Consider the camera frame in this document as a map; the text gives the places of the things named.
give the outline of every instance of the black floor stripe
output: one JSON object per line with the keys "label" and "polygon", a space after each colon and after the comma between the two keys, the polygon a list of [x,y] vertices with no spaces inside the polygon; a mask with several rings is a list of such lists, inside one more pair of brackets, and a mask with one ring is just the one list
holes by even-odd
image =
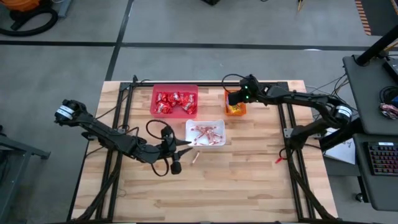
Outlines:
{"label": "black floor stripe", "polygon": [[266,49],[266,50],[339,50],[365,51],[370,46],[324,46],[324,45],[267,45],[267,44],[179,44],[179,43],[122,43],[122,47],[137,48],[185,48],[185,49]]}
{"label": "black floor stripe", "polygon": [[68,42],[68,41],[17,41],[0,40],[0,45],[67,46],[67,47],[114,47],[115,42]]}
{"label": "black floor stripe", "polygon": [[124,17],[122,20],[122,24],[120,26],[118,39],[116,41],[116,45],[113,49],[111,61],[109,63],[108,71],[106,72],[105,81],[111,81],[113,76],[114,67],[116,65],[116,61],[118,60],[118,55],[120,51],[120,47],[122,45],[124,33],[126,32],[127,23],[129,22],[130,12],[132,8],[132,3],[134,0],[129,0],[127,3],[126,12],[124,12]]}

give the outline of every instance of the wooden tabletop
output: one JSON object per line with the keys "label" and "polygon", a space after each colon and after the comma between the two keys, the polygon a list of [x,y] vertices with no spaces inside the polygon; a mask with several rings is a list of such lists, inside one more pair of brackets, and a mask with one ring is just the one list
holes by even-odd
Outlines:
{"label": "wooden tabletop", "polygon": [[[291,90],[305,91],[303,81],[287,82]],[[116,105],[119,84],[120,82],[104,83],[97,115]],[[134,90],[129,125],[131,128],[138,126],[139,136],[147,139],[150,144],[158,144],[159,140],[150,137],[145,129],[148,120],[153,118],[149,111],[151,96],[151,87]],[[229,117],[224,114],[223,96],[222,87],[199,87],[198,116],[195,120],[223,119],[227,138],[225,146],[201,149],[199,158],[192,166],[190,163],[197,149],[190,151],[180,161],[183,169],[181,174],[157,177],[149,164],[123,158],[115,222],[297,221],[287,163],[275,163],[279,150],[284,147],[277,107],[260,103],[247,104],[247,115]],[[310,108],[294,106],[294,113],[297,124],[312,122]],[[113,116],[114,113],[110,113],[100,121],[111,126]],[[165,121],[173,127],[177,138],[185,138],[186,120]],[[160,124],[150,126],[150,130],[158,136],[161,128],[163,126]],[[315,140],[308,140],[307,143],[318,144]],[[98,147],[97,142],[91,142],[88,152]],[[337,217],[321,151],[304,147],[303,156],[311,190],[321,204]],[[106,149],[87,157],[73,218],[81,215],[98,193],[105,158]],[[156,162],[155,167],[159,173],[165,171],[162,161]],[[307,217],[304,199],[302,204]],[[107,211],[106,200],[104,216]]]}

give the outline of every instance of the orange vacuum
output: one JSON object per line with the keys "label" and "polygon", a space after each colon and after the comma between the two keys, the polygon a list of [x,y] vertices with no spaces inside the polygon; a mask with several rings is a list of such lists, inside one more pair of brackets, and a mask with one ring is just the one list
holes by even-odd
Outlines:
{"label": "orange vacuum", "polygon": [[[0,28],[0,34],[3,35],[27,37],[41,34],[51,29],[58,21],[58,14],[52,9],[51,0],[0,0],[0,3],[10,9],[10,17],[15,21],[11,26],[12,30]],[[18,31],[31,18],[43,13],[51,14],[51,19],[46,24],[32,30]]]}

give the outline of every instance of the white bowl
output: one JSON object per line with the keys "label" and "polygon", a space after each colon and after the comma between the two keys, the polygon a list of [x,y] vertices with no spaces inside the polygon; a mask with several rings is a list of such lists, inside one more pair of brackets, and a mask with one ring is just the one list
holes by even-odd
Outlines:
{"label": "white bowl", "polygon": [[[220,139],[221,141],[217,144],[209,145],[209,140],[206,138],[206,136],[203,136],[202,138],[199,138],[197,141],[194,141],[194,139],[200,134],[199,131],[191,130],[195,126],[216,126],[217,128],[214,129],[213,131],[222,136],[222,138]],[[195,147],[206,148],[206,147],[223,146],[225,145],[226,142],[225,123],[222,119],[219,119],[217,121],[193,121],[189,119],[185,124],[185,140],[191,142],[189,146],[195,146]]]}

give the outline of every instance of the orange container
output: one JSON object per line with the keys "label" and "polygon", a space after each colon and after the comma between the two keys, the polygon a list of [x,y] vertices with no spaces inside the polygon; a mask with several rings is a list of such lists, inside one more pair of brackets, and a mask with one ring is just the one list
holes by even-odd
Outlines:
{"label": "orange container", "polygon": [[232,113],[230,111],[228,111],[228,106],[227,106],[227,99],[228,99],[228,92],[224,91],[224,105],[225,105],[225,114],[227,116],[243,116],[246,114],[246,104],[244,103],[238,103],[238,105],[242,108],[242,112],[240,113]]}
{"label": "orange container", "polygon": [[40,0],[0,0],[8,9],[21,12],[29,11],[40,5]]}

